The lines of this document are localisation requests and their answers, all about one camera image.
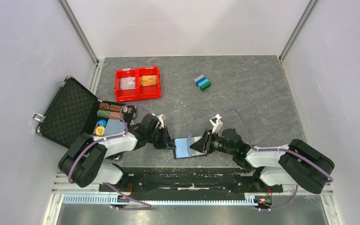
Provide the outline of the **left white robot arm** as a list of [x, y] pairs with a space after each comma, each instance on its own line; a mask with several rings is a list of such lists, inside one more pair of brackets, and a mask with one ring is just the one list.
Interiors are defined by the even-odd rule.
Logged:
[[108, 158], [134, 151], [151, 143], [155, 149], [175, 149], [175, 144], [164, 125], [165, 116], [146, 114], [124, 132], [106, 137], [79, 135], [58, 163], [69, 183], [84, 188], [92, 182], [108, 182], [117, 191], [128, 187], [128, 177]]

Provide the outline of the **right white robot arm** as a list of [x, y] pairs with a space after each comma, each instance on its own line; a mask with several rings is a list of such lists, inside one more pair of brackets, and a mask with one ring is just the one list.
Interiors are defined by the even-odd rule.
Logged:
[[320, 194], [327, 183], [333, 182], [334, 162], [300, 139], [278, 147], [257, 147], [245, 143], [235, 129], [228, 128], [221, 135], [207, 130], [190, 148], [204, 155], [214, 151], [231, 155], [245, 169], [260, 168], [252, 178], [257, 191], [275, 185], [298, 185]]

